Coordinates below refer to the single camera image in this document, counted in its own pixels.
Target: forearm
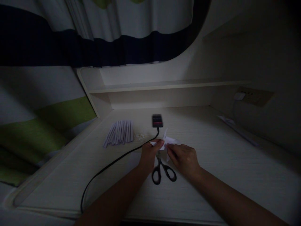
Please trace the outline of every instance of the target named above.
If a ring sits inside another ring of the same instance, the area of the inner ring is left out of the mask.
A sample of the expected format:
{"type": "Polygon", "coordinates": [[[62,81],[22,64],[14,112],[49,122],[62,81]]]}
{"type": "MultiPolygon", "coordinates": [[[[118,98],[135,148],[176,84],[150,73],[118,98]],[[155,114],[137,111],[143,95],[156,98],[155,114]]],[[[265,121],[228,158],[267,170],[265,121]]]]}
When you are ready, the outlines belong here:
{"type": "Polygon", "coordinates": [[[104,192],[78,219],[79,225],[119,225],[148,172],[136,167],[104,192]]]}
{"type": "Polygon", "coordinates": [[[287,225],[202,168],[188,179],[229,225],[287,225]]]}

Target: electrical outlet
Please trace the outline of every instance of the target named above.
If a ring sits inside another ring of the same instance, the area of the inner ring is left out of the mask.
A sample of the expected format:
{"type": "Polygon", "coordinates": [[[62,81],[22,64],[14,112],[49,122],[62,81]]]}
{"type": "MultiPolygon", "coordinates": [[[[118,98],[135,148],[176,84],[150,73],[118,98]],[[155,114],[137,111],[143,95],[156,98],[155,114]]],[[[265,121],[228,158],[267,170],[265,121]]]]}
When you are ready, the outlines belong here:
{"type": "Polygon", "coordinates": [[[246,103],[254,104],[259,107],[263,107],[274,95],[274,93],[270,91],[252,89],[246,87],[239,87],[237,92],[246,94],[245,97],[242,99],[242,101],[246,103]]]}

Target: scissor blade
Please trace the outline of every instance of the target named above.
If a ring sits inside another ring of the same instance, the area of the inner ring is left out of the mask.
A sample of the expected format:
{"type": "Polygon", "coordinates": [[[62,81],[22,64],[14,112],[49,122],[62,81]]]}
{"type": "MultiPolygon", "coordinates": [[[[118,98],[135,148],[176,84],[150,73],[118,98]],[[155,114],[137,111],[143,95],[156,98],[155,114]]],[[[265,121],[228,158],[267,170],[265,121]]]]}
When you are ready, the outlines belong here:
{"type": "Polygon", "coordinates": [[[161,153],[160,153],[160,151],[157,151],[157,153],[156,153],[156,157],[157,157],[157,159],[158,159],[158,160],[160,160],[160,159],[161,159],[161,153]]]}

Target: wooden desk surface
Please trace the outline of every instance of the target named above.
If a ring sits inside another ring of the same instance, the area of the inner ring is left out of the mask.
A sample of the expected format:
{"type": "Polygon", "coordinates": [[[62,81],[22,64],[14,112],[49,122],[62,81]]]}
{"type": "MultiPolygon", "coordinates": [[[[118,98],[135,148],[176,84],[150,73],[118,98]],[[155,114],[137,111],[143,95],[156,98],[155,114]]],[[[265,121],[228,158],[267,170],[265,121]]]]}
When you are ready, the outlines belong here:
{"type": "MultiPolygon", "coordinates": [[[[151,115],[162,114],[167,135],[194,147],[200,165],[219,179],[245,194],[288,223],[297,205],[300,175],[278,158],[290,156],[279,147],[257,139],[265,148],[255,148],[224,124],[211,107],[114,110],[90,133],[79,135],[81,142],[20,204],[21,209],[78,217],[82,192],[89,180],[107,164],[156,135],[151,115]],[[134,133],[145,140],[125,145],[102,147],[111,124],[118,120],[134,121],[134,133]]],[[[125,174],[128,156],[111,166],[90,184],[84,208],[125,174]]],[[[147,178],[131,204],[127,219],[162,220],[186,223],[224,224],[201,195],[177,173],[171,182],[165,175],[161,184],[147,178]]]]}

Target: person's right hand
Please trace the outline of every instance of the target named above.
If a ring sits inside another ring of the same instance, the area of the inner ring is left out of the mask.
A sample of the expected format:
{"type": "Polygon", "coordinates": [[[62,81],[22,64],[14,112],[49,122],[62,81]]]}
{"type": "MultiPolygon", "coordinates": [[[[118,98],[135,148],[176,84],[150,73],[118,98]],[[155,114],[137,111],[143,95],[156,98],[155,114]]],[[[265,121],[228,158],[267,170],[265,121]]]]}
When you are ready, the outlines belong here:
{"type": "Polygon", "coordinates": [[[188,179],[200,172],[201,167],[194,148],[185,144],[168,144],[167,153],[175,167],[188,179]]]}

